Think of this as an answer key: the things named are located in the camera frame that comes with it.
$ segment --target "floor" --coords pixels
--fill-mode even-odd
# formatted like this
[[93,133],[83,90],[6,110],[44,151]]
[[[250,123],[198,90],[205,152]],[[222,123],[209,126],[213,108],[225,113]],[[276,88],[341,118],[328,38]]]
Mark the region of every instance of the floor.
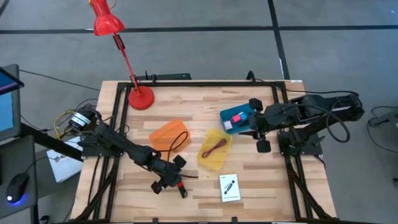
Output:
[[[270,27],[273,23],[268,2],[117,0],[111,12],[127,28]],[[371,117],[371,108],[398,105],[398,29],[379,27],[398,24],[398,2],[273,2],[279,26],[314,26],[323,30],[281,29],[280,39],[275,39],[273,30],[265,28],[227,32],[130,32],[121,37],[138,75],[147,70],[156,74],[188,72],[197,80],[242,79],[252,70],[262,79],[303,80],[307,90],[357,91],[366,114],[358,122],[347,123],[351,141],[340,144],[326,131],[322,132],[326,136],[322,148],[336,212],[342,220],[395,223],[398,189],[394,188],[392,178],[398,177],[398,155],[383,151],[371,142],[366,122]],[[13,32],[90,29],[95,16],[86,1],[0,0],[1,5],[0,65],[17,63],[24,70],[93,88],[100,88],[103,80],[127,79],[124,61],[110,36],[95,37],[75,31],[71,31],[74,34]],[[358,29],[356,26],[372,27]],[[43,128],[51,127],[56,115],[74,108],[82,99],[98,97],[97,91],[48,78],[22,72],[20,78],[25,83],[21,90],[22,114]],[[382,126],[371,132],[377,142],[398,150],[396,129]],[[74,191],[71,188],[40,199],[40,215],[50,215],[53,222],[63,221],[72,205]],[[24,211],[0,223],[27,223],[28,217],[29,213]]]

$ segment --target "blue box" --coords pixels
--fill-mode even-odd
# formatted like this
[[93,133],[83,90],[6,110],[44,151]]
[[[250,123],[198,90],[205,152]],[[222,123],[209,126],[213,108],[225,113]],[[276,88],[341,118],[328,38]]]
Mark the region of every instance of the blue box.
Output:
[[[239,122],[237,124],[232,124],[232,129],[228,129],[227,130],[225,128],[225,126],[224,126],[224,122],[225,121],[230,121],[232,119],[232,116],[237,115],[240,112],[243,112],[244,115],[247,116],[246,120],[241,121],[241,122]],[[254,110],[252,108],[250,108],[249,103],[246,103],[244,105],[237,106],[237,107],[234,107],[234,108],[230,108],[228,110],[221,111],[220,112],[221,124],[223,125],[225,133],[234,134],[234,133],[239,133],[239,132],[242,132],[244,130],[249,129],[250,126],[249,126],[249,123],[248,123],[248,121],[249,121],[248,117],[250,116],[250,114],[253,114],[253,113],[254,113]],[[248,124],[244,125],[244,126],[240,126],[240,124],[242,124],[243,122],[247,122]]]

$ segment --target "card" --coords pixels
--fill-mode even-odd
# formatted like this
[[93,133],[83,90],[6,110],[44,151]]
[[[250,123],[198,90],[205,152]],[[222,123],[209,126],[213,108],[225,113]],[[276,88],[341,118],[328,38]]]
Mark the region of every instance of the card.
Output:
[[221,200],[223,202],[232,202],[241,199],[239,192],[238,175],[228,174],[220,175]]

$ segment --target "lamp shade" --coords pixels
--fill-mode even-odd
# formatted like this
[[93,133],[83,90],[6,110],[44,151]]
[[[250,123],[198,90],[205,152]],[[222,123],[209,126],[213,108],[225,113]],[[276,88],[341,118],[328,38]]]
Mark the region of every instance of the lamp shade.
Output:
[[124,29],[123,23],[109,10],[106,0],[91,0],[96,16],[94,35],[113,34]]

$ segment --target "red desk lamp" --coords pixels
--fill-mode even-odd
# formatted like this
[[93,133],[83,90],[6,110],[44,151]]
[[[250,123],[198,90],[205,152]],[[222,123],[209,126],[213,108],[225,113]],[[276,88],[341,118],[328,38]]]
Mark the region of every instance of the red desk lamp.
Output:
[[129,104],[137,110],[144,110],[150,107],[155,100],[154,92],[149,87],[138,86],[136,76],[132,72],[129,59],[124,51],[125,47],[123,41],[120,35],[118,35],[118,32],[124,29],[123,23],[116,18],[116,16],[111,14],[106,0],[91,0],[91,6],[93,6],[96,16],[94,35],[113,34],[113,39],[126,61],[127,68],[130,72],[130,79],[134,84],[134,89],[131,90],[129,94]]

